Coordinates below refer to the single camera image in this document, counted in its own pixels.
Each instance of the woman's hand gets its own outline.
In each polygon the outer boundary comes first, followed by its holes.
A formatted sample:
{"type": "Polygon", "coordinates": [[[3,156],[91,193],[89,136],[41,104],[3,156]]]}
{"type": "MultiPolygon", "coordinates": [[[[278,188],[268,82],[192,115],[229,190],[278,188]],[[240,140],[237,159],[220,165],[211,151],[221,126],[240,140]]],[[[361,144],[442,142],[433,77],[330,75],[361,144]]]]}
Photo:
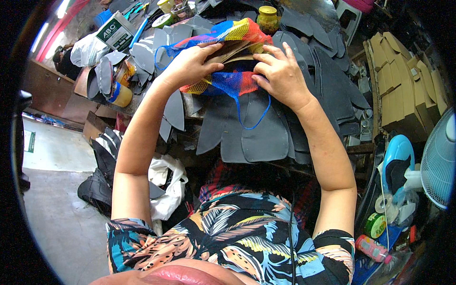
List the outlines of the woman's hand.
{"type": "Polygon", "coordinates": [[[206,75],[223,69],[221,63],[204,63],[209,55],[222,46],[221,43],[204,43],[185,49],[174,58],[159,77],[173,89],[196,83],[206,75]]]}
{"type": "Polygon", "coordinates": [[[252,75],[252,79],[277,100],[297,112],[315,97],[307,89],[292,49],[286,42],[283,46],[286,56],[281,49],[273,46],[263,46],[263,49],[274,57],[267,53],[254,54],[254,59],[260,61],[254,72],[265,75],[267,79],[260,75],[252,75]]]}

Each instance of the woman's right hand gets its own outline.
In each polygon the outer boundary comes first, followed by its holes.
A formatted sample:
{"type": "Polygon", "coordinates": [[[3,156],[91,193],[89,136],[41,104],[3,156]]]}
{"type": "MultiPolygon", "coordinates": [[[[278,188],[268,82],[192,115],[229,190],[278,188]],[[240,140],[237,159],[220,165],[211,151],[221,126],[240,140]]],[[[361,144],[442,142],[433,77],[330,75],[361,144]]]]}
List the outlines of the woman's right hand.
{"type": "Polygon", "coordinates": [[[278,47],[266,45],[263,49],[274,57],[267,53],[254,54],[254,59],[260,61],[255,66],[254,73],[261,73],[267,79],[256,74],[252,75],[252,79],[277,100],[297,112],[315,97],[307,89],[292,49],[286,42],[283,46],[286,55],[278,47]]]}

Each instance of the woman's arm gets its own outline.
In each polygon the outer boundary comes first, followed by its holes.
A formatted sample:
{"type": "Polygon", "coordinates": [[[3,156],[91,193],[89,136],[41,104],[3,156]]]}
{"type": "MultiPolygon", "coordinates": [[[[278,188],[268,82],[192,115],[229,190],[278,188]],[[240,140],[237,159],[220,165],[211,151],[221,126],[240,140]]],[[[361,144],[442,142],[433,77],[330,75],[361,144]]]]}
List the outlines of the woman's arm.
{"type": "Polygon", "coordinates": [[[356,183],[347,153],[317,99],[309,92],[292,49],[284,43],[286,55],[277,48],[264,46],[274,54],[257,54],[261,61],[252,78],[276,99],[290,107],[306,132],[321,185],[320,213],[314,235],[328,229],[340,229],[353,235],[356,207],[356,183]]]}
{"type": "Polygon", "coordinates": [[[111,219],[139,218],[151,225],[148,169],[155,152],[163,111],[179,87],[223,69],[223,64],[204,64],[222,44],[201,45],[182,51],[157,77],[133,116],[117,158],[111,219]]]}

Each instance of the mesh bag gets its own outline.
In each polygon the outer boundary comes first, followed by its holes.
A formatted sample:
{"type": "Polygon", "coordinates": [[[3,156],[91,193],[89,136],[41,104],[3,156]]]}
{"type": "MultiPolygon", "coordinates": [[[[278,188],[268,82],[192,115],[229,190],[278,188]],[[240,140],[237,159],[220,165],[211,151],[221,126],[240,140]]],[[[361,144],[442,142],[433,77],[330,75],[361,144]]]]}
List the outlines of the mesh bag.
{"type": "MultiPolygon", "coordinates": [[[[263,44],[272,45],[271,36],[265,35],[259,29],[258,24],[253,22],[250,18],[245,18],[240,21],[225,21],[219,23],[212,27],[211,32],[209,34],[194,36],[169,46],[161,46],[160,48],[164,48],[166,50],[166,54],[171,59],[174,59],[182,50],[194,47],[200,43],[236,40],[249,41],[250,44],[253,44],[248,47],[250,53],[262,53],[263,44]]],[[[220,92],[215,90],[214,88],[212,88],[211,90],[208,89],[208,86],[212,85],[213,87],[222,90],[224,93],[228,94],[236,101],[239,113],[240,108],[238,96],[258,89],[257,83],[252,79],[252,74],[253,72],[251,71],[233,73],[215,72],[207,75],[204,79],[195,84],[181,87],[180,90],[182,92],[192,94],[220,94],[220,92]]],[[[264,111],[263,116],[269,110],[270,102],[271,100],[269,98],[269,105],[267,109],[264,111]]],[[[250,128],[246,128],[242,124],[240,119],[239,122],[245,129],[253,129],[259,124],[263,116],[261,116],[260,120],[255,126],[250,128]]]]}

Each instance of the stool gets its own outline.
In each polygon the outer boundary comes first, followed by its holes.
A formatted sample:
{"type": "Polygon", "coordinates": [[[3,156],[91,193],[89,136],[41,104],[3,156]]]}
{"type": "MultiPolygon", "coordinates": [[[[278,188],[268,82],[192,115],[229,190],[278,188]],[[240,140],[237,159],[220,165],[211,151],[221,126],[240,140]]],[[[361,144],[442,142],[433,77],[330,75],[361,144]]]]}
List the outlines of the stool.
{"type": "Polygon", "coordinates": [[[111,11],[107,9],[106,11],[103,11],[100,14],[96,15],[93,18],[93,21],[95,22],[95,25],[98,28],[100,28],[101,26],[103,26],[104,23],[106,23],[107,20],[109,20],[109,18],[111,18],[112,15],[113,14],[111,13],[111,11]]]}
{"type": "Polygon", "coordinates": [[[350,6],[344,1],[339,1],[336,8],[337,17],[340,19],[344,13],[352,13],[355,15],[355,19],[351,19],[347,27],[342,27],[348,39],[345,41],[345,44],[349,46],[352,43],[353,36],[355,35],[356,29],[358,28],[359,21],[361,20],[361,15],[363,14],[360,10],[350,6]]]}

